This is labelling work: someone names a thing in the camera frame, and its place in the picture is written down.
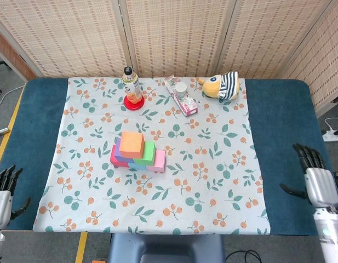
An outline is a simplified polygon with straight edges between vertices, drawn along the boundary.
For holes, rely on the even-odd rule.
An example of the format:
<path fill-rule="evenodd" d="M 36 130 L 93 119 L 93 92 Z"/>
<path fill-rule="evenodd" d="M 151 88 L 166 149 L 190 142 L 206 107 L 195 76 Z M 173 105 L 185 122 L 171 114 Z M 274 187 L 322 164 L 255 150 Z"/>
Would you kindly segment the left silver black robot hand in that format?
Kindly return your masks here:
<path fill-rule="evenodd" d="M 5 229 L 11 220 L 15 220 L 23 214 L 29 207 L 31 197 L 27 197 L 22 207 L 12 211 L 13 197 L 17 180 L 23 169 L 15 170 L 16 165 L 0 171 L 0 231 Z"/>

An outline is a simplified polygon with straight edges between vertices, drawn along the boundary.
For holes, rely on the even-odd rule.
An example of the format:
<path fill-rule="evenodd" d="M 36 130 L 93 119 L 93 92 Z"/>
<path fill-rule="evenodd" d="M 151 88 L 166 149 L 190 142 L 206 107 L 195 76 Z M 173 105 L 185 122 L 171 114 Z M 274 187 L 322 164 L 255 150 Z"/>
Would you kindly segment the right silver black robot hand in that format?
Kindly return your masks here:
<path fill-rule="evenodd" d="M 304 172 L 305 191 L 280 184 L 284 192 L 308 200 L 315 208 L 338 208 L 338 189 L 335 178 L 325 166 L 321 154 L 308 146 L 294 144 Z"/>

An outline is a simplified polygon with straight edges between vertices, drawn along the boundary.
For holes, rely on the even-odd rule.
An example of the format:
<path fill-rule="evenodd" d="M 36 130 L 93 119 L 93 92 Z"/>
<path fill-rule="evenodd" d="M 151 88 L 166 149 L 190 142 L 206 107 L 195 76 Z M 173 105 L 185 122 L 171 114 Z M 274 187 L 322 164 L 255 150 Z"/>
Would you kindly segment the red cube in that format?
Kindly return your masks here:
<path fill-rule="evenodd" d="M 129 165 L 127 162 L 119 161 L 115 157 L 115 152 L 116 152 L 116 144 L 112 146 L 112 151 L 111 151 L 111 157 L 110 157 L 110 162 L 113 164 L 114 167 L 126 167 L 129 168 Z"/>

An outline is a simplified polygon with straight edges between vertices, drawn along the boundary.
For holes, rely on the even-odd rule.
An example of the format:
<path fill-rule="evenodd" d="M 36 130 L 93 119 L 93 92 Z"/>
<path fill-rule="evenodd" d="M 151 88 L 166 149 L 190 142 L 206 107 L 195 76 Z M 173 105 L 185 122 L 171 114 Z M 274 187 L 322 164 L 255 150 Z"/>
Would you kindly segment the purple cube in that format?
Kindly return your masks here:
<path fill-rule="evenodd" d="M 132 158 L 125 158 L 122 156 L 122 154 L 120 153 L 120 145 L 121 145 L 121 138 L 118 138 L 116 142 L 116 149 L 114 152 L 114 156 L 117 159 L 117 161 L 126 162 L 126 163 L 134 163 L 134 160 Z"/>

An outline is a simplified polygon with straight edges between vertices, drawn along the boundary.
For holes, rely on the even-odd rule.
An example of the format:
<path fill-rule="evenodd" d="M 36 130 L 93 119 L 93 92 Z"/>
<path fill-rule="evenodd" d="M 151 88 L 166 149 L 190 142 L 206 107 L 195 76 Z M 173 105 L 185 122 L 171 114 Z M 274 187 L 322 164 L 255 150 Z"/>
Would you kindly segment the orange cube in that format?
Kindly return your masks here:
<path fill-rule="evenodd" d="M 123 131 L 119 151 L 125 158 L 142 158 L 144 144 L 142 133 Z"/>

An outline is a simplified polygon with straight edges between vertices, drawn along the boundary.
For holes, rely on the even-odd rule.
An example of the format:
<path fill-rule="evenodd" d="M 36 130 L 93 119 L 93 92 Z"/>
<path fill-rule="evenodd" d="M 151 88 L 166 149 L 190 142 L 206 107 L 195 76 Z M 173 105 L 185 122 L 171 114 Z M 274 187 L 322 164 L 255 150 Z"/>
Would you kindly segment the green cube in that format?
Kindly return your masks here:
<path fill-rule="evenodd" d="M 145 141 L 143 155 L 141 158 L 134 158 L 134 163 L 145 166 L 152 166 L 156 153 L 155 143 L 153 141 Z"/>

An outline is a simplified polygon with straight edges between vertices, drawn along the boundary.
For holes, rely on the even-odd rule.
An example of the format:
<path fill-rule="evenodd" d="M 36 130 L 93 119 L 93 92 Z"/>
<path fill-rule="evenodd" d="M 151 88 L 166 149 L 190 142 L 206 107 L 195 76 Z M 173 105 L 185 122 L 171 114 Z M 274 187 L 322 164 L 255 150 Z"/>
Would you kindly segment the pink cube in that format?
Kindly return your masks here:
<path fill-rule="evenodd" d="M 165 150 L 156 150 L 153 165 L 146 166 L 148 171 L 163 173 L 165 170 Z"/>

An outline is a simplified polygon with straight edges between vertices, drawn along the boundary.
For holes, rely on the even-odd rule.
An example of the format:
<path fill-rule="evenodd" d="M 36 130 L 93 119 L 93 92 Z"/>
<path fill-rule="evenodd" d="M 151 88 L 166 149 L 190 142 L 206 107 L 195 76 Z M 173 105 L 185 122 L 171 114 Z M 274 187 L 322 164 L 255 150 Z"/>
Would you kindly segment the white power strip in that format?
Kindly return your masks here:
<path fill-rule="evenodd" d="M 338 142 L 338 135 L 335 135 L 332 130 L 325 131 L 322 137 L 325 142 Z"/>

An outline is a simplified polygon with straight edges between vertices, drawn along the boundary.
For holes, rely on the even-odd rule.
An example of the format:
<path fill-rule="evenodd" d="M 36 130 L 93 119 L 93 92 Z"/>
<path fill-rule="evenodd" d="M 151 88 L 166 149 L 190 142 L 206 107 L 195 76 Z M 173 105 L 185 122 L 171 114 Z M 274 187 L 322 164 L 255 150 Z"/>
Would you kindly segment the teal table cover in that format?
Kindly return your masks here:
<path fill-rule="evenodd" d="M 295 79 L 249 79 L 251 133 L 261 175 L 266 182 L 266 214 L 273 235 L 310 236 L 317 233 L 314 208 L 308 201 L 286 194 L 280 184 L 304 189 L 302 167 L 293 144 L 320 152 L 326 167 L 330 161 L 308 85 Z M 30 231 L 39 200 L 50 192 L 46 185 L 57 141 L 57 127 L 67 98 L 66 78 L 36 78 L 29 81 L 13 115 L 13 130 L 3 142 L 0 169 L 22 168 L 14 193 L 13 208 L 27 197 L 28 209 L 11 221 L 9 231 Z"/>

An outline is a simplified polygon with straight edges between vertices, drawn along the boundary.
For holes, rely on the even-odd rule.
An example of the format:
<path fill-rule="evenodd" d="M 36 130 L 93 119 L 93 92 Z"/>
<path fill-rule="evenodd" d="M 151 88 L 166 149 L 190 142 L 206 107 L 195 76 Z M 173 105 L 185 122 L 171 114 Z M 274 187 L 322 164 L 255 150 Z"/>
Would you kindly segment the pink floral carton box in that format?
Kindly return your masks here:
<path fill-rule="evenodd" d="M 169 76 L 164 79 L 164 84 L 167 88 L 167 91 L 173 98 L 173 100 L 178 105 L 181 112 L 184 114 L 184 116 L 188 117 L 190 115 L 193 115 L 198 112 L 198 106 L 193 98 L 191 98 L 188 94 L 188 88 L 187 88 L 187 95 L 184 97 L 177 96 L 175 92 L 175 84 L 177 82 L 182 82 L 182 80 L 179 77 Z"/>

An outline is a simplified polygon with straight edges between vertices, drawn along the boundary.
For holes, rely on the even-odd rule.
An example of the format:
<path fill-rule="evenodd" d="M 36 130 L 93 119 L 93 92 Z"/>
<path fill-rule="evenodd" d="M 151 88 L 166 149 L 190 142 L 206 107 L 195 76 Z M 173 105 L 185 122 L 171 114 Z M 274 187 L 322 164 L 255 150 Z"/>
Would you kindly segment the floral print tablecloth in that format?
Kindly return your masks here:
<path fill-rule="evenodd" d="M 271 231 L 246 87 L 232 101 L 207 98 L 185 78 L 198 112 L 184 116 L 164 79 L 139 80 L 145 104 L 125 108 L 119 78 L 68 80 L 56 149 L 33 224 L 36 232 L 245 234 Z M 165 150 L 163 173 L 114 167 L 122 132 Z"/>

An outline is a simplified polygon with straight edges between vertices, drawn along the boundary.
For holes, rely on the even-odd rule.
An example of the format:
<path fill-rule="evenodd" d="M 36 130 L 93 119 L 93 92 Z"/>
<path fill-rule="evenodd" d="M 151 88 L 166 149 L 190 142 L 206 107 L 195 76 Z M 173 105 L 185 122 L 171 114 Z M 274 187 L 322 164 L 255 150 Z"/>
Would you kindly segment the red round coaster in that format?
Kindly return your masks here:
<path fill-rule="evenodd" d="M 143 107 L 145 102 L 145 99 L 143 96 L 140 96 L 139 98 L 135 97 L 135 96 L 129 96 L 127 95 L 124 98 L 124 106 L 128 109 L 128 110 L 139 110 Z"/>

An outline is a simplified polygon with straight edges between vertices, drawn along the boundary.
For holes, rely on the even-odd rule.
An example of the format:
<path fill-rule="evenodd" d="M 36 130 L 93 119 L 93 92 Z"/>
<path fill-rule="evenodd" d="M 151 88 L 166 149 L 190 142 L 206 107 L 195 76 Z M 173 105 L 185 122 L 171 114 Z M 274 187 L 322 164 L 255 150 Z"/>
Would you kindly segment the small white jar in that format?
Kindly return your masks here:
<path fill-rule="evenodd" d="M 177 82 L 175 84 L 175 92 L 177 96 L 184 97 L 187 95 L 187 85 L 184 82 Z"/>

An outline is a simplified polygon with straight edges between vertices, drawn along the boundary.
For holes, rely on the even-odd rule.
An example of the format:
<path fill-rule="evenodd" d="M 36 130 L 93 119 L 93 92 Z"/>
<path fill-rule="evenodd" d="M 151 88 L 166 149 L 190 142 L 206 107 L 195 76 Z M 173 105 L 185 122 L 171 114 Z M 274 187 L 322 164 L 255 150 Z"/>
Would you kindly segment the orange drink plastic bottle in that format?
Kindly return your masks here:
<path fill-rule="evenodd" d="M 127 99 L 132 104 L 137 104 L 142 99 L 141 89 L 139 87 L 138 75 L 130 66 L 124 68 L 122 82 L 125 87 Z"/>

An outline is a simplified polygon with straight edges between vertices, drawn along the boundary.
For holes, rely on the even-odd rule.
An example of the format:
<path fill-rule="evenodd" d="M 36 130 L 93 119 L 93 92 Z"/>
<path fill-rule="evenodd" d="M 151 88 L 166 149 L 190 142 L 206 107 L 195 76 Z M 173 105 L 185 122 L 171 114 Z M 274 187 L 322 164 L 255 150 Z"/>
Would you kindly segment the woven bamboo folding screen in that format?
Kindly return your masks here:
<path fill-rule="evenodd" d="M 21 77 L 299 79 L 338 102 L 338 0 L 0 0 L 0 54 Z"/>

